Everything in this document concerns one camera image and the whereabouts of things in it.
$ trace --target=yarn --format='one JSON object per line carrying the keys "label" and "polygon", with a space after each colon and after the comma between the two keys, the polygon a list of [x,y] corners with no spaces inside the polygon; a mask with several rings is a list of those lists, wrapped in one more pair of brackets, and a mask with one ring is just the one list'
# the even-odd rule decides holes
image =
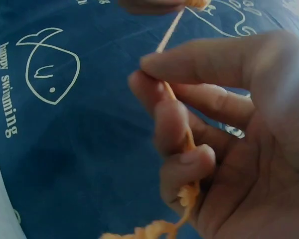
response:
{"label": "yarn", "polygon": [[[186,0],[187,6],[197,7],[203,10],[211,0]],[[162,53],[171,38],[181,16],[183,15],[184,10],[181,10],[171,26],[167,30],[163,40],[158,45],[156,52]],[[164,82],[164,87],[168,92],[171,99],[176,100],[176,96],[167,82]],[[184,151],[191,151],[196,148],[192,131],[190,128],[186,132],[186,145]],[[200,192],[199,181],[194,182],[192,185],[185,185],[181,187],[178,197],[180,204],[185,208],[182,218],[176,223],[168,223],[165,221],[154,221],[151,224],[147,225],[145,228],[135,228],[134,234],[129,235],[118,235],[118,234],[103,234],[100,239],[158,239],[161,235],[166,234],[167,239],[175,239],[177,235],[177,230],[183,226],[189,219],[191,212],[196,204],[196,198]]]}

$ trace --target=blue fabric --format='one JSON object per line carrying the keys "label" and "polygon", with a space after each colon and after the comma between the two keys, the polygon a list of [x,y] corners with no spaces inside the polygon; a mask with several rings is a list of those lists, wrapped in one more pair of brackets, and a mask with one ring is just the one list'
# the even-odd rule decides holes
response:
{"label": "blue fabric", "polygon": [[[0,168],[28,239],[177,220],[159,198],[153,122],[127,85],[175,13],[133,16],[110,1],[0,0]],[[185,11],[168,47],[278,28],[299,35],[280,0],[213,0]],[[179,237],[197,234],[185,226]]]}

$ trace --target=white line drawing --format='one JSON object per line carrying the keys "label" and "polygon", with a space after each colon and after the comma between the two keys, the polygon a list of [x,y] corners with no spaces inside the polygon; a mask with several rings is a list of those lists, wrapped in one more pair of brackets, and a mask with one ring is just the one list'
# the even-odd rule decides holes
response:
{"label": "white line drawing", "polygon": [[16,219],[18,220],[18,223],[21,224],[21,217],[20,217],[19,212],[16,209],[13,209],[13,211],[16,216]]}
{"label": "white line drawing", "polygon": [[[186,8],[192,14],[194,14],[198,19],[204,21],[205,23],[210,25],[212,28],[214,28],[216,31],[218,31],[220,34],[222,34],[224,36],[239,38],[241,36],[250,36],[252,34],[257,34],[253,28],[251,28],[249,26],[241,26],[246,21],[246,16],[242,11],[239,10],[239,9],[241,9],[242,5],[237,0],[229,0],[230,3],[222,1],[222,0],[213,0],[212,3],[213,2],[218,2],[218,3],[224,4],[232,9],[234,9],[237,13],[239,13],[242,16],[242,20],[237,22],[234,26],[237,36],[234,36],[232,34],[222,31],[221,29],[216,27],[214,24],[212,24],[211,22],[207,21],[205,18],[198,15],[197,12],[195,12],[194,10],[192,10],[188,7],[186,7]],[[244,1],[244,5],[246,5],[246,6],[250,6],[251,4],[252,4],[252,2],[250,2],[250,1]],[[209,15],[213,16],[213,14],[211,13],[212,10],[216,10],[216,6],[213,4],[211,4],[209,7],[207,7],[206,10],[204,10],[204,12],[207,12]],[[251,7],[245,7],[244,10],[249,11],[255,15],[259,15],[259,14],[261,15],[261,12],[259,12],[258,10],[254,9],[254,8],[251,8]]]}
{"label": "white line drawing", "polygon": [[43,70],[43,69],[45,69],[45,68],[49,68],[49,67],[53,67],[53,65],[43,66],[43,67],[37,69],[37,70],[35,71],[35,74],[34,74],[33,77],[34,77],[34,78],[40,78],[40,79],[46,79],[46,78],[51,78],[51,77],[53,77],[53,74],[52,74],[52,75],[47,75],[47,76],[40,76],[40,75],[39,75],[39,71],[40,71],[40,70]]}
{"label": "white line drawing", "polygon": [[[38,35],[40,35],[41,33],[45,32],[45,31],[48,31],[48,30],[54,30],[53,33],[49,34],[48,36],[46,36],[45,38],[43,38],[41,41],[39,42],[24,42],[24,40],[30,38],[30,37],[36,37]],[[78,78],[79,76],[79,72],[80,72],[80,59],[78,57],[78,55],[76,55],[75,53],[71,52],[71,51],[68,51],[68,50],[65,50],[65,49],[62,49],[60,47],[57,47],[57,46],[53,46],[53,45],[49,45],[49,44],[45,44],[44,41],[49,39],[50,37],[56,35],[56,34],[59,34],[60,32],[63,32],[62,29],[60,28],[56,28],[56,27],[49,27],[49,28],[46,28],[46,29],[43,29],[41,31],[39,31],[38,33],[36,34],[30,34],[30,35],[27,35],[23,38],[21,38],[17,43],[16,43],[16,46],[22,46],[22,45],[34,45],[34,49],[31,51],[30,55],[29,55],[29,58],[28,58],[28,61],[26,63],[26,69],[25,69],[25,80],[26,80],[26,83],[28,85],[28,87],[30,88],[30,90],[34,93],[34,95],[36,97],[38,97],[40,100],[42,100],[43,102],[46,102],[48,104],[51,104],[51,105],[56,105],[58,104],[65,96],[66,94],[69,92],[69,90],[73,87],[74,83],[76,82],[76,79]],[[35,51],[39,48],[39,47],[50,47],[50,48],[53,48],[55,50],[58,50],[58,51],[62,51],[62,52],[65,52],[65,53],[68,53],[70,55],[72,55],[75,60],[76,60],[76,64],[77,64],[77,68],[76,68],[76,73],[73,77],[73,80],[71,82],[71,84],[67,87],[67,89],[64,91],[64,93],[56,100],[56,101],[50,101],[44,97],[42,97],[34,88],[33,86],[31,85],[30,81],[29,81],[29,66],[30,66],[30,62],[31,62],[31,59],[35,53]]]}

